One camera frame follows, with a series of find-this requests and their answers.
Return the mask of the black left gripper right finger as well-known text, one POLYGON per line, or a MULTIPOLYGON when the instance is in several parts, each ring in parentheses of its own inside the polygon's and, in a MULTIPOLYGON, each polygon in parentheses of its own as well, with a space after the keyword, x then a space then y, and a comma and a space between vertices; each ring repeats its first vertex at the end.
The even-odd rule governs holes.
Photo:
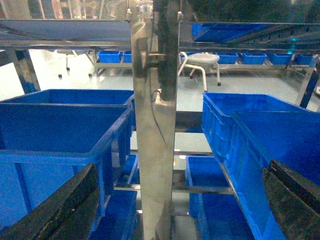
POLYGON ((273 159, 262 169, 268 205, 287 240, 320 238, 320 186, 273 159))

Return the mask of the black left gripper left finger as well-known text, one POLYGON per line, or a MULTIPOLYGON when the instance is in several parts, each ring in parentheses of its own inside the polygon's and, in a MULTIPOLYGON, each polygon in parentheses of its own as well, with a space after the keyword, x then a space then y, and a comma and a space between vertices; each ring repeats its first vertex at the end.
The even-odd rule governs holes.
POLYGON ((1 233, 2 240, 86 240, 96 217, 98 170, 89 163, 29 214, 1 233))

